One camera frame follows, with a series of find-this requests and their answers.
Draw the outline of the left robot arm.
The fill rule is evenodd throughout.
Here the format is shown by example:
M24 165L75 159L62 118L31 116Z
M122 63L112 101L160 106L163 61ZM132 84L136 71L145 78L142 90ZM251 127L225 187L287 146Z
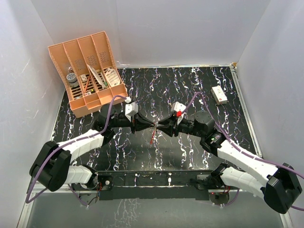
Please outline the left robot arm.
M154 126L138 111L138 104L125 105L123 112L106 104L101 107L90 130L71 140L46 142L29 170L32 178L54 192L64 184L81 184L92 190L97 187L97 171L87 165L73 166L72 162L85 153L108 144L114 137L114 128L129 127L132 133Z

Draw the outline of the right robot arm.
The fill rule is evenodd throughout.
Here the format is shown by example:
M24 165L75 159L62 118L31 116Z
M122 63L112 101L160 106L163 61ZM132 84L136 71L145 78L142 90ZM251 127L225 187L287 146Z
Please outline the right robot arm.
M180 111L159 121L157 129L170 137L179 133L200 138L202 148L240 169L221 164L211 173L216 188L237 187L264 200L274 211L285 214L302 193L302 187L292 166L274 164L237 146L216 128L216 122L207 111L199 111L193 121Z

